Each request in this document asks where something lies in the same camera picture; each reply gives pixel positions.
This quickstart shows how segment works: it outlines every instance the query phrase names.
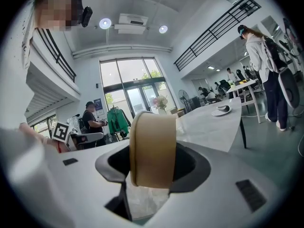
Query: white hoodie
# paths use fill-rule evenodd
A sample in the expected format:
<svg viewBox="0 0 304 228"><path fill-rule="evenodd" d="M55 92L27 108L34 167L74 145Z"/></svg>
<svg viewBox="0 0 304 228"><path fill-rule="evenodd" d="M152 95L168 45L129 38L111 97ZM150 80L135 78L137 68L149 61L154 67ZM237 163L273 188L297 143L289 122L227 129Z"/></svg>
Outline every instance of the white hoodie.
<svg viewBox="0 0 304 228"><path fill-rule="evenodd" d="M270 69L268 66L268 57L263 52L262 39L249 33L246 42L246 49L253 64L252 67L256 71L259 71L261 80L265 83L268 80Z"/></svg>

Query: flower vase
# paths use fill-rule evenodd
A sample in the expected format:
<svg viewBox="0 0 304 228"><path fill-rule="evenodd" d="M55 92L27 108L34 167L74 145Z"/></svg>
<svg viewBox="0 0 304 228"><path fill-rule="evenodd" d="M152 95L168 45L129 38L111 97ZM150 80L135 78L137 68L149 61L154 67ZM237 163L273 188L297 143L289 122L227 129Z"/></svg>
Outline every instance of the flower vase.
<svg viewBox="0 0 304 228"><path fill-rule="evenodd" d="M159 108L159 109L158 109L158 114L159 114L159 115L166 115L167 113L166 113L165 109Z"/></svg>

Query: flowers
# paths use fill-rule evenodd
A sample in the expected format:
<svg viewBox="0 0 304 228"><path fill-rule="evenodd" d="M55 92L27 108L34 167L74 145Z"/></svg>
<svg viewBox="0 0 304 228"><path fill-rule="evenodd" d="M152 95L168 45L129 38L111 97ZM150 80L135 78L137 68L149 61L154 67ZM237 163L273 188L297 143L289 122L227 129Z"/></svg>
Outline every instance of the flowers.
<svg viewBox="0 0 304 228"><path fill-rule="evenodd" d="M163 95L160 95L157 98L153 99L153 104L156 109L165 109L167 107L168 104L168 100L167 97L164 97Z"/></svg>

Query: railing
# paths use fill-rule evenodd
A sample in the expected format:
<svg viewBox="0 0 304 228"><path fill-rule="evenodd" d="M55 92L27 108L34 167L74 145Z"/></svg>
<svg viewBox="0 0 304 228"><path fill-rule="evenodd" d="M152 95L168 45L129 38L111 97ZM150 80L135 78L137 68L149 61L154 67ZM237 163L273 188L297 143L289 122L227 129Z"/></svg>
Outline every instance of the railing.
<svg viewBox="0 0 304 228"><path fill-rule="evenodd" d="M216 42L221 36L236 26L261 6L253 0L240 0L215 21L190 47L174 62L181 71L194 58Z"/></svg>
<svg viewBox="0 0 304 228"><path fill-rule="evenodd" d="M42 38L44 44L48 48L49 52L52 54L53 58L55 59L56 63L65 71L67 76L75 82L76 74L71 69L70 65L67 63L63 55L61 54L56 42L54 41L54 38L49 31L49 29L38 29L38 33L40 37Z"/></svg>

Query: air conditioner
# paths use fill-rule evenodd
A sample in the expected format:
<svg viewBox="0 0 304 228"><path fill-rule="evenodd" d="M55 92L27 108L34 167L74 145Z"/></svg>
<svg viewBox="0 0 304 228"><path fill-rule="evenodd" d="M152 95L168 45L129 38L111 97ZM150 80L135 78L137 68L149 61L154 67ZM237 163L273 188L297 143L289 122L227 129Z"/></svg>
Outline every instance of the air conditioner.
<svg viewBox="0 0 304 228"><path fill-rule="evenodd" d="M114 29L118 30L118 34L136 34L142 35L146 30L147 17L121 13L119 17L119 24L114 25Z"/></svg>

